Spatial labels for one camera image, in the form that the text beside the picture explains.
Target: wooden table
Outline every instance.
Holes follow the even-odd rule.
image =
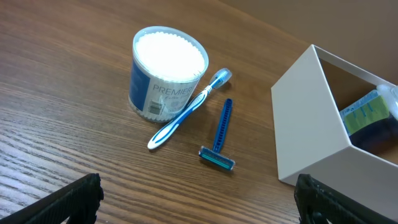
[[[233,77],[151,153],[162,125],[138,117],[127,94],[132,38],[154,25],[206,48],[194,94],[220,68]],[[97,172],[97,223],[298,223],[294,188],[277,178],[270,87],[307,47],[213,0],[1,1],[0,218]],[[233,174],[198,157],[227,98]]]

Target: blue and white toothbrush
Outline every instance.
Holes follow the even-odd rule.
[[[213,75],[213,78],[210,80],[210,84],[206,86],[206,88],[200,92],[182,111],[180,115],[166,124],[162,129],[160,129],[152,139],[148,142],[148,149],[155,149],[157,146],[161,145],[165,142],[178,128],[181,122],[192,113],[192,111],[196,110],[206,99],[209,93],[214,88],[219,88],[224,83],[226,83],[229,78],[231,78],[232,73],[227,68],[222,68],[218,72]]]

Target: clear plastic container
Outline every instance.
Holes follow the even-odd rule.
[[[351,143],[377,152],[377,146],[398,138],[398,86],[378,85],[340,115]]]
[[[201,53],[205,66],[202,71],[191,79],[176,80],[160,77],[150,72],[150,69],[140,59],[136,49],[140,37],[164,32],[183,37]],[[129,102],[134,110],[143,118],[155,122],[168,122],[184,109],[200,78],[205,74],[209,64],[206,50],[188,34],[177,29],[154,26],[140,30],[132,41],[132,68],[129,91]]]

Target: green label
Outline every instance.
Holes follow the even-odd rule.
[[[344,117],[344,123],[350,134],[354,134],[361,128],[366,127],[390,115],[386,102],[382,96],[372,99],[365,105],[354,110]]]

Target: mouthwash bottle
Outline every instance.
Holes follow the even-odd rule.
[[[398,138],[398,86],[378,85],[340,116],[353,145],[377,150],[377,145]]]

